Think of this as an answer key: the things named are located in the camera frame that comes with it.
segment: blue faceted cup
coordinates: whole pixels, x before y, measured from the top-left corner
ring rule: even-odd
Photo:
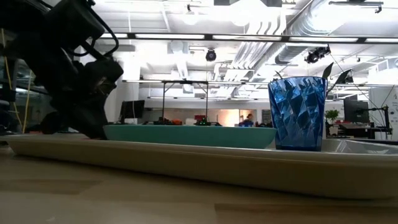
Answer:
[[[328,81],[292,77],[268,84],[276,149],[321,151]]]

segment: black monitor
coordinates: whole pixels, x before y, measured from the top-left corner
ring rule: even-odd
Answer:
[[[124,123],[125,118],[142,118],[144,104],[145,100],[123,101],[120,109],[121,122]]]
[[[368,102],[344,99],[344,120],[355,123],[369,123]]]

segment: wooden table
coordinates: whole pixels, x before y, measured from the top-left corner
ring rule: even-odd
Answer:
[[[398,223],[398,200],[313,198],[19,157],[3,147],[0,223]]]

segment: teal tray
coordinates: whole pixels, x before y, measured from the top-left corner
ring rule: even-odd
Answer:
[[[107,125],[106,137],[112,141],[133,141],[191,146],[264,149],[274,140],[274,128],[214,126]]]

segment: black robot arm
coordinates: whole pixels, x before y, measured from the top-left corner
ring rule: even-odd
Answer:
[[[87,0],[62,0],[47,12],[33,0],[6,0],[14,1],[29,8],[30,14],[35,15],[35,21],[40,24],[26,29],[18,27],[19,24],[15,22],[16,27],[0,23],[17,33],[17,37],[7,44],[5,55],[25,60],[35,73],[35,82],[45,87],[52,97],[50,104],[70,127],[90,138],[106,139],[103,126],[108,121],[104,104],[116,88],[115,81],[123,74],[123,70],[111,56],[118,47],[116,37],[115,48],[104,55],[96,51],[93,44],[87,43],[88,39],[92,42],[99,39],[104,27],[111,32],[92,10],[94,3]],[[84,66],[72,61],[66,52],[74,54],[79,46],[94,56],[96,61]]]

